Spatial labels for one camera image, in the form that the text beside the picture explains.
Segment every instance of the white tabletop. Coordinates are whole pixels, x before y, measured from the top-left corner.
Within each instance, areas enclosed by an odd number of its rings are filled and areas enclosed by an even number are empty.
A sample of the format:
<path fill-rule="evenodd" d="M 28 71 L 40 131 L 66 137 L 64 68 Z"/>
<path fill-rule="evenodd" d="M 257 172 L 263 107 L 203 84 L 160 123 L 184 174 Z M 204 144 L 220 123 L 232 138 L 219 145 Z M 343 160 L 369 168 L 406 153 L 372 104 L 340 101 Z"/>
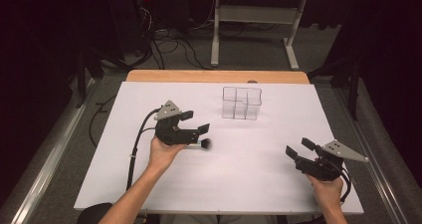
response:
<path fill-rule="evenodd" d="M 222 118 L 224 87 L 259 88 L 257 120 Z M 202 138 L 211 150 L 182 150 L 158 181 L 142 210 L 151 213 L 303 214 L 319 213 L 309 181 L 285 155 L 289 145 L 299 155 L 317 155 L 301 145 L 334 139 L 313 85 L 122 83 L 105 126 L 76 209 L 116 202 L 125 191 L 129 155 L 146 115 L 172 100 L 194 111 L 181 128 L 210 123 Z M 145 127 L 154 127 L 151 118 Z M 133 180 L 149 155 L 153 130 L 140 138 Z M 363 213 L 354 188 L 342 205 L 345 214 Z"/>

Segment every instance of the forearm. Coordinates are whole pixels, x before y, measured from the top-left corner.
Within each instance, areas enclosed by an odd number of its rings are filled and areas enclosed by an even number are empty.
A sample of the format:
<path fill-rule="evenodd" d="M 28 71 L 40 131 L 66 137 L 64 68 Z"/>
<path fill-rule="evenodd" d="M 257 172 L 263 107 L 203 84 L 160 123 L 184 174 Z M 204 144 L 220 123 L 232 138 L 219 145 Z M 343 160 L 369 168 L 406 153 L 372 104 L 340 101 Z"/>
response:
<path fill-rule="evenodd" d="M 161 175 L 162 171 L 146 168 L 140 178 L 119 198 L 100 223 L 132 224 Z"/>
<path fill-rule="evenodd" d="M 326 224 L 347 224 L 347 221 L 344 218 L 344 214 L 342 213 L 339 206 L 323 209 L 322 214 Z"/>

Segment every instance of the metal frame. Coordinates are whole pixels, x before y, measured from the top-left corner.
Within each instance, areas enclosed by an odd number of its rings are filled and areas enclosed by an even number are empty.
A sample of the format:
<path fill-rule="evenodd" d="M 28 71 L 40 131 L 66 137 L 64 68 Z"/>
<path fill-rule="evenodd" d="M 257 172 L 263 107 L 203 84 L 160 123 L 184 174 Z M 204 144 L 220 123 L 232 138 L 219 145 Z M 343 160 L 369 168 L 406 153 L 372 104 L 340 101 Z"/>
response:
<path fill-rule="evenodd" d="M 220 21 L 255 22 L 292 25 L 292 30 L 289 37 L 284 38 L 283 41 L 291 69 L 298 70 L 299 65 L 292 44 L 298 31 L 299 23 L 301 22 L 306 3 L 306 0 L 301 0 L 298 8 L 276 8 L 220 5 L 220 0 L 215 0 L 214 36 L 211 48 L 211 66 L 218 67 L 219 63 Z"/>
<path fill-rule="evenodd" d="M 90 88 L 88 99 L 92 96 L 97 86 L 98 83 L 96 83 L 94 79 L 91 79 L 88 84 L 88 87 Z M 43 197 L 57 167 L 59 166 L 60 160 L 62 159 L 65 149 L 69 143 L 69 140 L 71 139 L 72 134 L 74 133 L 74 130 L 76 129 L 86 107 L 87 103 L 82 103 L 78 109 L 75 109 L 73 113 L 73 118 L 69 122 L 66 131 L 55 143 L 52 151 L 50 152 L 49 157 L 47 158 L 37 178 L 32 184 L 31 189 L 29 190 L 24 201 L 16 212 L 12 224 L 28 223 L 30 221 L 32 213 L 35 211 L 35 208 Z"/>
<path fill-rule="evenodd" d="M 388 182 L 387 178 L 385 177 L 382 168 L 380 167 L 378 161 L 376 160 L 375 154 L 370 148 L 369 143 L 367 142 L 363 132 L 360 128 L 359 123 L 354 120 L 351 114 L 347 110 L 347 98 L 342 90 L 333 89 L 335 96 L 338 98 L 338 101 L 342 104 L 342 108 L 344 113 L 347 115 L 347 119 L 350 125 L 353 128 L 354 133 L 358 139 L 358 143 L 360 145 L 361 151 L 367 156 L 370 162 L 367 163 L 367 167 L 369 173 L 372 176 L 372 179 L 378 189 L 379 196 L 381 197 L 384 205 L 388 211 L 388 214 L 393 221 L 393 223 L 402 224 L 402 223 L 409 223 L 406 219 L 405 214 L 403 213 L 400 204 L 396 199 L 396 195 L 394 194 L 390 183 Z"/>

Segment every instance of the clear plastic container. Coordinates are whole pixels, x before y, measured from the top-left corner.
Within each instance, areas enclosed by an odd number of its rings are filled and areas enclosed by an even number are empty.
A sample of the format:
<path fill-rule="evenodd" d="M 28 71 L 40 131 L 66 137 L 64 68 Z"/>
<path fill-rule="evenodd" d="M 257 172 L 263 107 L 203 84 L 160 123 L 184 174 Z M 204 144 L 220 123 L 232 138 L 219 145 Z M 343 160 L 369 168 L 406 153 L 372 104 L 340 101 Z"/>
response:
<path fill-rule="evenodd" d="M 261 107 L 261 89 L 223 88 L 223 118 L 256 120 Z"/>

